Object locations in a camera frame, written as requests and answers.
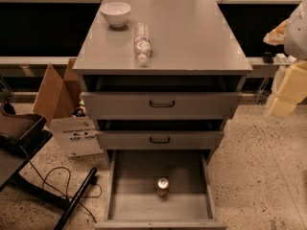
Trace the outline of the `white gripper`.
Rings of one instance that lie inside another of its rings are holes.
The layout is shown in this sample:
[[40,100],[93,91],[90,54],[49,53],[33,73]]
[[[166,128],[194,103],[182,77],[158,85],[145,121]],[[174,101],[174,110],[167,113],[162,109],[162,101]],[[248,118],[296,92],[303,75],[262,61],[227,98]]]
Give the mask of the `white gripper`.
[[[267,33],[263,41],[269,45],[283,45],[285,29],[288,20],[281,22],[276,28]],[[307,97],[307,61],[292,64],[277,91],[278,98],[269,101],[268,113],[277,118],[290,115]]]

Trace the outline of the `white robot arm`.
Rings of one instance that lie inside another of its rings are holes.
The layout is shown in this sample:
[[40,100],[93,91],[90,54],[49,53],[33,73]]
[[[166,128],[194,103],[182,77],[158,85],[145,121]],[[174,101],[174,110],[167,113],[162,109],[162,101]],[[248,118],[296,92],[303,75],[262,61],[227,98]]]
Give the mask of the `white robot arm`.
[[272,93],[268,114],[281,119],[307,97],[307,0],[267,33],[263,41],[273,46],[283,44],[285,53],[295,58],[295,62],[274,79],[276,90]]

